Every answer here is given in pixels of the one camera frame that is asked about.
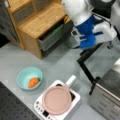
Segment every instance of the food in bowl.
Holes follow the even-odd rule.
[[[35,87],[38,83],[40,82],[40,79],[37,78],[37,77],[33,77],[29,80],[29,83],[28,83],[28,88],[33,88]]]

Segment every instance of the frying pan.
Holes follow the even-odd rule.
[[[76,76],[66,82],[64,86],[55,86],[49,88],[42,98],[44,109],[53,115],[65,113],[71,106],[72,98],[69,88],[75,83]]]

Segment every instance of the white stove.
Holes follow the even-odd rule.
[[[62,81],[56,80],[49,88],[54,86],[63,86],[63,85],[65,84]],[[72,104],[70,108],[64,114],[52,115],[52,114],[49,114],[42,106],[42,97],[47,90],[45,90],[41,94],[41,96],[35,101],[35,104],[34,104],[34,109],[44,120],[64,120],[67,117],[67,115],[73,110],[76,104],[79,103],[80,101],[80,95],[70,88],[70,94],[72,96]]]

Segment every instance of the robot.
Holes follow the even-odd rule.
[[[101,21],[99,17],[92,14],[94,8],[98,10],[112,8],[120,11],[116,0],[61,0],[61,3],[73,21],[74,27],[71,34],[80,42],[80,49],[89,49],[116,38],[117,32],[110,21]]]

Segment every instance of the pan handle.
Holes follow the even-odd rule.
[[[76,82],[76,76],[75,75],[72,75],[68,81],[66,82],[66,85],[71,88],[72,85]]]

